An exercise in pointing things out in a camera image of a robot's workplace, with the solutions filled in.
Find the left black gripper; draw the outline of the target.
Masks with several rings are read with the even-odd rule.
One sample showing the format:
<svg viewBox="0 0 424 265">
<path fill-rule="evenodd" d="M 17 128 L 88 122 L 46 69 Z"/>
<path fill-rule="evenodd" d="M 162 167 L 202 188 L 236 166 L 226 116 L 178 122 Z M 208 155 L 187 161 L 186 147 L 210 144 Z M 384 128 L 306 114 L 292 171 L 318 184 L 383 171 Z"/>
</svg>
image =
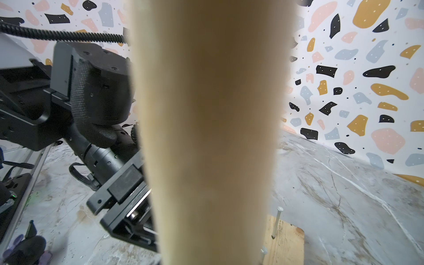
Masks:
<svg viewBox="0 0 424 265">
<path fill-rule="evenodd" d="M 143 165 L 140 150 L 89 198 L 87 206 L 94 215 L 106 211 L 100 224 L 111 237 L 157 252 L 151 188 Z"/>
</svg>

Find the wooden handle claw hammer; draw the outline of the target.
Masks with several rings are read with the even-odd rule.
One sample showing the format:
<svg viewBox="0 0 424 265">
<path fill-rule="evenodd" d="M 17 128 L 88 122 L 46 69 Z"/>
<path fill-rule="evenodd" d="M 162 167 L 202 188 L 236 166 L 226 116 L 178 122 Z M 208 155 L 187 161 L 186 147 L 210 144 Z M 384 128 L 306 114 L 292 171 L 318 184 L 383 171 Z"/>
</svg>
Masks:
<svg viewBox="0 0 424 265">
<path fill-rule="evenodd" d="M 259 263 L 294 1 L 129 1 L 131 78 L 164 265 Z"/>
</svg>

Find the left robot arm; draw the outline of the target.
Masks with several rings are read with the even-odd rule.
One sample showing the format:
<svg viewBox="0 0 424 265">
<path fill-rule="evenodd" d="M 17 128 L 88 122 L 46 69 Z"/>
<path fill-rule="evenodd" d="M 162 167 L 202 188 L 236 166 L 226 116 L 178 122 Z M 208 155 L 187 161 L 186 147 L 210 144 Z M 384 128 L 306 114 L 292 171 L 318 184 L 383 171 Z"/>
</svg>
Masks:
<svg viewBox="0 0 424 265">
<path fill-rule="evenodd" d="M 90 173 L 93 214 L 119 240 L 157 251 L 150 188 L 136 130 L 126 132 L 134 94 L 130 60 L 93 43 L 59 42 L 44 65 L 1 35 L 1 139 L 39 151 L 64 139 Z"/>
</svg>

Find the steel nail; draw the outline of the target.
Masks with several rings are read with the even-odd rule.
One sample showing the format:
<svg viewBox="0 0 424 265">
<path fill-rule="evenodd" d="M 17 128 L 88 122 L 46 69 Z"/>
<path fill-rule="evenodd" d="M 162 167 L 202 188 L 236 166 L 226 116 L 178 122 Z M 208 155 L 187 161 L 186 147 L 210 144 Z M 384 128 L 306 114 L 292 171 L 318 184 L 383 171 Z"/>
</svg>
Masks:
<svg viewBox="0 0 424 265">
<path fill-rule="evenodd" d="M 274 226 L 273 226 L 273 231 L 272 231 L 272 235 L 271 235 L 272 239 L 275 239 L 277 237 L 280 216 L 281 216 L 283 210 L 284 210 L 283 207 L 281 207 L 281 206 L 278 206 L 277 207 L 277 215 L 276 215 L 276 218 L 275 218 L 275 222 L 274 222 Z"/>
<path fill-rule="evenodd" d="M 263 265 L 266 255 L 268 254 L 268 249 L 266 246 L 261 247 L 261 254 L 259 258 L 259 264 Z"/>
</svg>

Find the small dark clip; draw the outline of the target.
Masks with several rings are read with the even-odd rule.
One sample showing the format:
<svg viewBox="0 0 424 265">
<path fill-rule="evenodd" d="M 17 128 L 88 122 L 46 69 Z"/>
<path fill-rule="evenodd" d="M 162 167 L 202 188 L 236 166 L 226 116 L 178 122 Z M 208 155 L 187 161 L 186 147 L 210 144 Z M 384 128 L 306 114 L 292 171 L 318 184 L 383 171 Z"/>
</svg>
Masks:
<svg viewBox="0 0 424 265">
<path fill-rule="evenodd" d="M 1 256 L 2 265 L 48 265 L 53 254 L 46 249 L 46 239 L 38 235 L 34 221 L 26 234 L 12 241 Z"/>
</svg>

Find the wooden block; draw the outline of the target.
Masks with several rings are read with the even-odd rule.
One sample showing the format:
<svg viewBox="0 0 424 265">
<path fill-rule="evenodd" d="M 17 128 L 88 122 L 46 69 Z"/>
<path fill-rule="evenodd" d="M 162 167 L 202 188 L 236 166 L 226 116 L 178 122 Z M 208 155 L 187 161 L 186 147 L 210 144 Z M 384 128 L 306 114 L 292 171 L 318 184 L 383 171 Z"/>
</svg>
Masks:
<svg viewBox="0 0 424 265">
<path fill-rule="evenodd" d="M 268 215 L 264 241 L 262 246 L 266 246 L 268 254 L 265 257 L 264 265 L 303 265 L 304 264 L 304 244 L 305 233 L 285 221 L 279 221 L 278 234 L 272 239 L 272 231 L 275 217 Z"/>
</svg>

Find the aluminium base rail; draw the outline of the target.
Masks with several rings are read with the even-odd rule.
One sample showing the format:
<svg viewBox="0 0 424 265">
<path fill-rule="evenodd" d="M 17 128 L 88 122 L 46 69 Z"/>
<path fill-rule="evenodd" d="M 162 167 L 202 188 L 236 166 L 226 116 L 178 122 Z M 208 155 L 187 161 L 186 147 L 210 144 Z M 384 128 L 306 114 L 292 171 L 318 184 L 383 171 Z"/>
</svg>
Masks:
<svg viewBox="0 0 424 265">
<path fill-rule="evenodd" d="M 46 241 L 50 241 L 49 232 L 51 228 L 41 221 L 45 214 L 39 208 L 39 203 L 35 199 L 36 195 L 40 193 L 34 192 L 33 189 L 37 185 L 45 160 L 53 146 L 54 144 L 51 144 L 40 151 L 33 151 L 9 141 L 1 141 L 1 149 L 5 160 L 34 165 L 33 169 L 15 168 L 11 173 L 12 187 L 19 190 L 16 193 L 19 204 L 15 207 L 15 213 L 12 215 L 11 222 L 5 230 L 1 241 L 1 253 L 4 253 L 16 237 L 20 234 L 26 234 L 31 220 L 34 221 L 38 235 L 44 237 Z"/>
</svg>

